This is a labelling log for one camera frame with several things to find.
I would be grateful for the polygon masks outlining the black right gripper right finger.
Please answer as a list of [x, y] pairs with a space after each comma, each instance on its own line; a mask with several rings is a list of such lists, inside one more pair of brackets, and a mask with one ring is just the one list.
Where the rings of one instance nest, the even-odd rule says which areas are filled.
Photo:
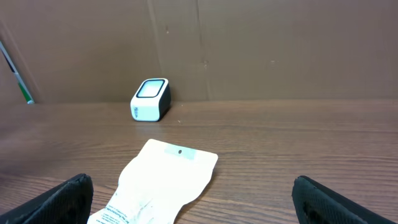
[[394, 224], [304, 175], [294, 181], [292, 200], [300, 224]]

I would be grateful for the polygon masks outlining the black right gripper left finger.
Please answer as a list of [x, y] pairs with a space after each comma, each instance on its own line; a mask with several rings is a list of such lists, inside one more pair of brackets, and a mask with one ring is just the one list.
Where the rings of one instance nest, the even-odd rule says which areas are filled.
[[4, 224], [86, 224], [93, 201], [93, 182], [78, 174], [1, 215]]

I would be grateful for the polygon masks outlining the beige resealable pouch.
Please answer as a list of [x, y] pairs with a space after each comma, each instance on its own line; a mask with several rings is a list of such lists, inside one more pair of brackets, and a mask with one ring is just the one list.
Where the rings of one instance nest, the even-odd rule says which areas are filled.
[[218, 155], [149, 139], [123, 169], [118, 187], [89, 224], [173, 223], [211, 180]]

